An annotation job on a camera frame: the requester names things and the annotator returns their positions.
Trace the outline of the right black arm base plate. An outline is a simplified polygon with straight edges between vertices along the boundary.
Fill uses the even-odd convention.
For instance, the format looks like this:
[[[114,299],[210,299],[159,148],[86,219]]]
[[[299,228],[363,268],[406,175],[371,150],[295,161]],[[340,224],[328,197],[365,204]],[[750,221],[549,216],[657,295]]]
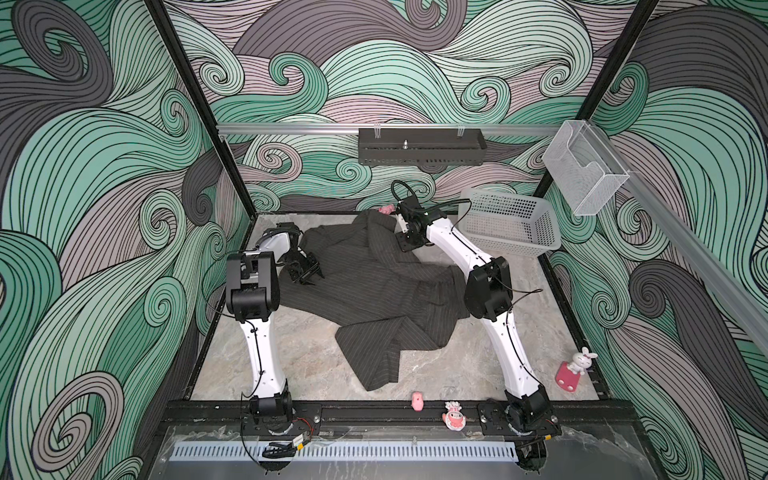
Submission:
[[[562,433],[551,404],[535,411],[533,416],[507,402],[489,399],[480,402],[477,413],[481,429],[486,435],[500,435],[512,439],[556,437]]]

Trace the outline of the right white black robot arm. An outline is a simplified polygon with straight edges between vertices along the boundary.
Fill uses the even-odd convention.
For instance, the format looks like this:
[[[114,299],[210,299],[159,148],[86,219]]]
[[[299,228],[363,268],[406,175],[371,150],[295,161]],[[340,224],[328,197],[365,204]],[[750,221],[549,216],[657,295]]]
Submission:
[[[414,194],[398,198],[396,234],[405,251],[432,244],[466,277],[464,303],[470,315],[484,321],[502,367],[508,418],[527,433],[549,419],[551,405],[542,382],[533,374],[513,315],[514,290],[507,260],[493,257],[466,238],[438,207],[424,207]]]

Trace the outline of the dark grey striped shirt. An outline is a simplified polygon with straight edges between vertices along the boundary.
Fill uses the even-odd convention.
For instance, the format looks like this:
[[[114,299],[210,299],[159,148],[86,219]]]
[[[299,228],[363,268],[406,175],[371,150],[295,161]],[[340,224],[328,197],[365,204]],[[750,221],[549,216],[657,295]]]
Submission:
[[[423,263],[400,249],[396,220],[375,210],[350,224],[305,231],[301,247],[321,273],[308,283],[281,271],[281,303],[337,324],[336,342],[367,391],[399,378],[404,350],[445,347],[468,317],[466,277],[457,266]]]

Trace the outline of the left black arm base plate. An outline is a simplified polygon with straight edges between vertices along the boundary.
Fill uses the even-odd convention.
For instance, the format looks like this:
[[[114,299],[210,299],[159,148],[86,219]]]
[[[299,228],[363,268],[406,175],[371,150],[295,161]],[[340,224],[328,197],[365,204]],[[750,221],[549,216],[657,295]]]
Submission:
[[[290,414],[266,416],[253,412],[248,402],[241,405],[241,430],[247,437],[288,438],[300,433],[317,434],[322,414],[320,403],[299,401]]]

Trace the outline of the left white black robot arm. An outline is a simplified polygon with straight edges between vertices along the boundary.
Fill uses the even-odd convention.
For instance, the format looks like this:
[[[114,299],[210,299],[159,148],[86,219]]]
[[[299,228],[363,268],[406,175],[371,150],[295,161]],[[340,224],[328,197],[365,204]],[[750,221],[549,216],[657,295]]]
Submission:
[[[245,395],[254,418],[273,424],[293,421],[288,380],[273,337],[274,314],[281,304],[279,274],[294,284],[310,285],[322,274],[319,261],[300,247],[302,230],[292,222],[264,231],[251,250],[226,260],[225,303],[244,335],[252,372]]]

